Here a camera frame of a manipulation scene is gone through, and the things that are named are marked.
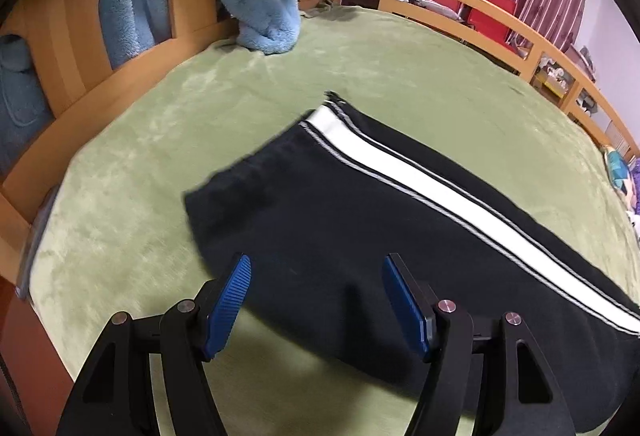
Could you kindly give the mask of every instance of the black cloth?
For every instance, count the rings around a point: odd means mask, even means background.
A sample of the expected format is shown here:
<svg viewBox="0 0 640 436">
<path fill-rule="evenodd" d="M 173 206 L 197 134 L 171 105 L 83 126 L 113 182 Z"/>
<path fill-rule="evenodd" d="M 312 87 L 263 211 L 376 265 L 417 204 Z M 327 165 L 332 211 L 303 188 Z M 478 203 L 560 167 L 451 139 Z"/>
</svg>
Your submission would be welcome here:
<svg viewBox="0 0 640 436">
<path fill-rule="evenodd" d="M 331 101 L 367 142 L 391 148 L 490 206 L 583 280 L 640 313 L 600 270 L 495 188 L 337 96 Z M 306 118 L 186 195 L 194 240 L 214 275 L 236 251 L 248 254 L 252 311 L 307 348 L 416 395 L 426 366 L 406 346 L 381 280 L 383 258 L 397 252 L 416 279 L 471 315 L 520 313 L 578 431 L 613 414 L 638 369 L 637 334 L 587 313 L 398 182 L 363 172 Z"/>
</svg>

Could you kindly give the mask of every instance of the wooden railing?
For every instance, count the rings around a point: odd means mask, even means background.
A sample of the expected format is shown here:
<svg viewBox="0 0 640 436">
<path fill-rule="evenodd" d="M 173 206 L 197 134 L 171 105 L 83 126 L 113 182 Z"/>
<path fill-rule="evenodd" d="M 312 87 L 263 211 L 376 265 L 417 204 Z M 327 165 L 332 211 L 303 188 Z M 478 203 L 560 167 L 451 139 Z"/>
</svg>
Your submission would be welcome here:
<svg viewBox="0 0 640 436">
<path fill-rule="evenodd" d="M 309 9 L 321 0 L 300 0 Z M 216 0 L 168 0 L 172 38 L 112 70 L 98 0 L 19 0 L 0 36 L 29 44 L 54 120 L 0 185 L 0 275 L 15 283 L 31 222 L 71 158 L 175 66 L 238 32 L 219 21 Z"/>
<path fill-rule="evenodd" d="M 529 83 L 536 73 L 542 55 L 548 55 L 574 79 L 574 83 L 564 93 L 564 96 L 562 96 L 558 104 L 558 108 L 565 115 L 577 121 L 589 134 L 591 139 L 593 139 L 596 145 L 601 146 L 612 144 L 616 147 L 620 146 L 619 149 L 623 151 L 621 154 L 627 160 L 640 156 L 638 145 L 623 121 L 620 119 L 619 115 L 612 108 L 606 98 L 604 98 L 602 93 L 596 88 L 595 84 L 563 52 L 537 33 L 533 28 L 486 0 L 458 1 L 466 6 L 479 10 L 483 14 L 486 14 L 503 25 L 508 26 L 514 32 L 527 39 L 531 44 L 527 58 L 521 58 L 516 53 L 505 48 L 503 45 L 498 44 L 494 40 L 489 39 L 487 36 L 476 32 L 462 23 L 455 22 L 437 14 L 436 12 L 423 9 L 406 2 L 399 0 L 380 0 L 378 10 L 400 14 L 401 16 L 411 18 L 415 21 L 446 32 L 451 36 L 462 39 L 463 41 L 469 42 L 512 67 L 519 73 L 521 79 L 524 79 Z M 588 116 L 580 106 L 578 106 L 576 99 L 580 96 L 582 90 L 585 90 L 596 102 L 598 108 L 606 113 L 612 126 L 617 130 L 624 142 L 620 142 L 618 139 L 611 139 L 606 132 L 604 132 L 603 129 L 601 129 L 601 127 L 599 127 L 595 121 Z"/>
</svg>

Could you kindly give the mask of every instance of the white stripe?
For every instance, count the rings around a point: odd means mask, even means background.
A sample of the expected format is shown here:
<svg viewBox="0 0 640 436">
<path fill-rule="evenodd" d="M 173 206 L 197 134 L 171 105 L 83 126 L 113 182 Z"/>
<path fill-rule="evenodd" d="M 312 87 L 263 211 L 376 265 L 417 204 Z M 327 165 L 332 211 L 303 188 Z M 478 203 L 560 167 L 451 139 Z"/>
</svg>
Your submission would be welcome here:
<svg viewBox="0 0 640 436">
<path fill-rule="evenodd" d="M 331 106 L 333 108 L 334 113 L 336 113 L 337 115 L 339 115 L 342 118 L 343 122 L 346 122 L 348 127 L 351 129 L 351 131 L 354 131 L 357 135 L 359 135 L 360 137 L 362 137 L 363 139 L 366 139 L 367 142 L 369 143 L 375 143 L 375 145 L 380 146 L 381 148 L 385 149 L 386 151 L 390 151 L 394 156 L 398 157 L 398 158 L 402 158 L 404 159 L 404 161 L 406 161 L 407 163 L 409 163 L 410 165 L 417 167 L 418 169 L 420 169 L 420 171 L 422 172 L 426 172 L 428 173 L 432 178 L 435 178 L 436 180 L 443 182 L 445 185 L 447 185 L 447 187 L 453 188 L 457 193 L 464 195 L 466 198 L 468 198 L 469 200 L 479 204 L 481 207 L 484 207 L 485 209 L 487 209 L 491 214 L 493 214 L 494 216 L 497 216 L 498 218 L 500 218 L 503 222 L 509 224 L 514 230 L 516 230 L 521 236 L 523 236 L 524 238 L 527 239 L 527 241 L 529 241 L 530 243 L 534 244 L 535 246 L 537 246 L 537 248 L 539 248 L 540 250 L 542 250 L 548 257 L 550 257 L 551 259 L 553 259 L 553 261 L 557 264 L 557 265 L 561 265 L 567 272 L 571 273 L 576 279 L 579 279 L 580 281 L 582 281 L 585 285 L 590 286 L 591 289 L 593 289 L 596 293 L 599 293 L 600 295 L 603 295 L 605 297 L 605 299 L 607 299 L 609 302 L 612 302 L 613 304 L 615 304 L 616 306 L 618 306 L 620 309 L 623 309 L 624 311 L 628 312 L 631 315 L 635 315 L 636 318 L 638 318 L 638 315 L 632 313 L 628 308 L 626 308 L 624 305 L 619 304 L 618 302 L 614 301 L 612 298 L 607 297 L 603 292 L 601 292 L 597 287 L 593 286 L 589 281 L 587 281 L 585 278 L 583 278 L 581 275 L 579 275 L 578 273 L 575 273 L 574 270 L 571 267 L 566 266 L 562 261 L 560 261 L 556 256 L 554 256 L 552 253 L 550 253 L 545 247 L 543 247 L 542 245 L 540 245 L 540 243 L 538 243 L 535 239 L 531 238 L 526 232 L 524 232 L 523 230 L 521 230 L 519 228 L 519 226 L 517 226 L 515 223 L 513 223 L 510 219 L 508 219 L 507 217 L 505 217 L 503 214 L 499 213 L 497 210 L 493 209 L 491 206 L 489 206 L 488 204 L 484 203 L 483 201 L 479 200 L 478 198 L 476 198 L 475 196 L 469 194 L 466 190 L 464 190 L 463 188 L 460 188 L 458 185 L 456 185 L 453 182 L 450 182 L 449 180 L 441 177 L 441 175 L 434 173 L 433 171 L 430 171 L 429 169 L 427 169 L 426 167 L 421 166 L 420 164 L 416 163 L 415 161 L 413 161 L 410 158 L 407 158 L 404 155 L 401 155 L 400 153 L 392 150 L 390 147 L 388 147 L 388 145 L 383 145 L 382 143 L 378 142 L 377 140 L 372 139 L 371 137 L 366 136 L 362 131 L 360 131 L 358 129 L 358 127 L 353 123 L 353 121 L 351 120 L 350 116 L 348 116 L 344 111 L 342 111 L 342 109 L 340 108 L 340 106 L 338 106 L 336 103 L 332 102 L 332 101 L 325 101 L 324 102 L 325 106 Z M 558 293 L 560 293 L 563 297 L 565 297 L 566 299 L 569 299 L 564 293 L 562 293 L 561 291 L 557 290 L 556 291 Z"/>
<path fill-rule="evenodd" d="M 608 324 L 622 331 L 640 334 L 640 319 L 635 315 L 603 297 L 484 207 L 411 164 L 360 138 L 328 107 L 320 106 L 308 118 L 308 122 L 320 131 L 329 143 L 349 158 L 386 175 L 465 220 L 469 226 L 473 227 L 473 231 L 482 233 L 479 237 L 484 241 L 488 241 L 488 238 L 504 247 L 543 278 L 547 286 L 551 284 L 551 288 L 559 293 L 562 292 L 562 296 L 573 299 L 574 304 L 583 305 L 583 309 L 591 315 L 608 321 Z"/>
<path fill-rule="evenodd" d="M 403 192 L 409 196 L 411 196 L 412 198 L 418 200 L 419 202 L 425 204 L 427 207 L 430 207 L 434 210 L 436 210 L 437 212 L 439 212 L 440 214 L 443 214 L 444 216 L 446 216 L 447 218 L 451 219 L 453 222 L 456 222 L 458 225 L 460 225 L 462 228 L 468 230 L 469 232 L 471 232 L 473 235 L 477 236 L 478 238 L 482 239 L 482 241 L 484 241 L 486 244 L 488 244 L 489 246 L 491 246 L 492 248 L 494 248 L 495 250 L 497 250 L 498 252 L 500 252 L 504 257 L 507 257 L 508 259 L 511 259 L 516 265 L 518 265 L 522 270 L 524 270 L 525 272 L 529 273 L 529 275 L 532 275 L 533 277 L 535 277 L 537 280 L 539 280 L 541 283 L 543 283 L 544 285 L 547 285 L 549 288 L 551 288 L 553 291 L 555 291 L 558 295 L 564 297 L 565 299 L 567 299 L 567 301 L 572 302 L 573 304 L 575 304 L 578 308 L 581 308 L 582 310 L 586 311 L 587 313 L 590 313 L 591 315 L 593 315 L 594 317 L 597 317 L 598 319 L 600 319 L 601 321 L 603 321 L 605 324 L 608 324 L 609 326 L 611 326 L 612 328 L 615 328 L 619 331 L 623 331 L 624 333 L 629 333 L 634 335 L 635 333 L 633 332 L 629 332 L 623 328 L 620 328 L 619 326 L 616 326 L 615 324 L 613 324 L 611 321 L 609 321 L 608 319 L 602 317 L 601 315 L 599 315 L 596 312 L 593 312 L 589 309 L 587 309 L 584 305 L 578 303 L 573 297 L 568 296 L 567 294 L 564 293 L 564 291 L 562 291 L 561 289 L 559 289 L 558 287 L 556 287 L 555 285 L 553 285 L 553 283 L 550 283 L 548 281 L 546 281 L 543 277 L 537 275 L 536 273 L 534 273 L 527 265 L 525 265 L 523 262 L 521 262 L 521 260 L 519 260 L 517 257 L 514 257 L 513 254 L 507 252 L 503 247 L 501 247 L 500 245 L 496 244 L 496 242 L 494 242 L 494 240 L 489 239 L 487 236 L 485 236 L 482 232 L 479 232 L 478 230 L 476 230 L 475 228 L 473 228 L 471 225 L 469 225 L 466 222 L 463 222 L 463 220 L 461 220 L 459 217 L 454 216 L 453 214 L 451 214 L 449 211 L 447 211 L 446 209 L 443 209 L 442 207 L 436 205 L 435 203 L 432 203 L 430 201 L 428 201 L 427 199 L 425 199 L 423 196 L 420 196 L 419 194 L 415 193 L 414 191 L 408 190 L 404 187 L 401 187 L 401 185 L 396 184 L 395 182 L 392 182 L 391 180 L 388 180 L 387 178 L 384 178 L 383 176 L 380 176 L 379 174 L 372 172 L 372 171 L 367 171 L 367 169 L 364 169 L 362 166 L 357 165 L 356 163 L 353 163 L 352 161 L 347 160 L 346 158 L 344 158 L 340 153 L 338 153 L 334 148 L 332 148 L 330 145 L 328 145 L 326 142 L 324 142 L 324 140 L 322 140 L 318 135 L 316 135 L 316 133 L 314 131 L 311 130 L 311 128 L 305 124 L 305 123 L 301 123 L 300 124 L 304 129 L 306 129 L 307 133 L 309 133 L 309 135 L 311 135 L 312 137 L 314 137 L 314 139 L 316 140 L 316 142 L 318 142 L 322 147 L 324 147 L 324 149 L 326 149 L 329 153 L 331 153 L 332 155 L 335 156 L 335 158 L 337 158 L 338 160 L 340 160 L 341 162 L 343 162 L 345 165 L 348 165 L 349 167 L 351 167 L 352 169 L 355 169 L 356 171 L 360 171 L 364 174 L 367 174 L 368 176 L 375 178 L 376 180 L 379 180 L 383 183 L 386 183 L 387 185 L 390 185 L 391 187 L 399 190 L 400 192 Z"/>
</svg>

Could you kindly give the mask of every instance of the blue gripper pad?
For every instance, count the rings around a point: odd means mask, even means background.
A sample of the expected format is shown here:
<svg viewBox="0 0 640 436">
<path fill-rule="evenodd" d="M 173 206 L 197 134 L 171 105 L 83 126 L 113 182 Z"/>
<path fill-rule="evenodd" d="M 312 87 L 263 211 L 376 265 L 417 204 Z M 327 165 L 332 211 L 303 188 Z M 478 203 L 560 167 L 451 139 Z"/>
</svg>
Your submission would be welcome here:
<svg viewBox="0 0 640 436">
<path fill-rule="evenodd" d="M 251 260 L 248 256 L 242 256 L 209 315 L 209 336 L 204 347 L 209 358 L 225 348 L 250 283 Z"/>
<path fill-rule="evenodd" d="M 382 264 L 382 283 L 402 329 L 404 340 L 414 352 L 425 359 L 430 351 L 426 318 L 390 257 L 386 257 Z"/>
</svg>

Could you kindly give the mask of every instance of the wooden headboard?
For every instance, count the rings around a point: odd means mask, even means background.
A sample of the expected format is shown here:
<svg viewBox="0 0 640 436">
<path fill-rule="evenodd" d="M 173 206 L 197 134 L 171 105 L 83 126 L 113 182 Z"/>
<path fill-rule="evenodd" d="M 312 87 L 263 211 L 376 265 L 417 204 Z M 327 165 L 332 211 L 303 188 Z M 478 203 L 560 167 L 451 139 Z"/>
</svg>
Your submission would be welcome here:
<svg viewBox="0 0 640 436">
<path fill-rule="evenodd" d="M 47 192 L 71 158 L 181 62 L 238 32 L 218 21 L 216 0 L 168 0 L 172 38 L 112 70 L 98 0 L 19 0 L 0 36 L 28 43 L 54 120 L 22 153 L 0 187 L 0 275 L 15 284 L 20 255 Z M 300 0 L 309 9 L 321 0 Z"/>
</svg>

